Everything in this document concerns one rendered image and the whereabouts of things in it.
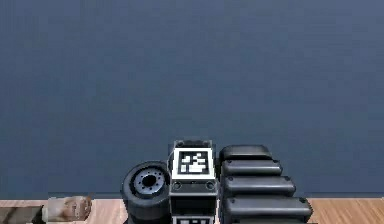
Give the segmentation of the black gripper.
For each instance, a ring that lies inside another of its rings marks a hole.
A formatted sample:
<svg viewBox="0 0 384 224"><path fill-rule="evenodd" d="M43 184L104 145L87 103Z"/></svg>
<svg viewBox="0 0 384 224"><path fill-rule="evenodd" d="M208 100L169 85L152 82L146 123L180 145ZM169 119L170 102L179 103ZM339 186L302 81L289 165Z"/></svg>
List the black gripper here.
<svg viewBox="0 0 384 224"><path fill-rule="evenodd" d="M133 167L120 190L128 214L123 224L170 224L169 184L165 162L149 161Z"/></svg>

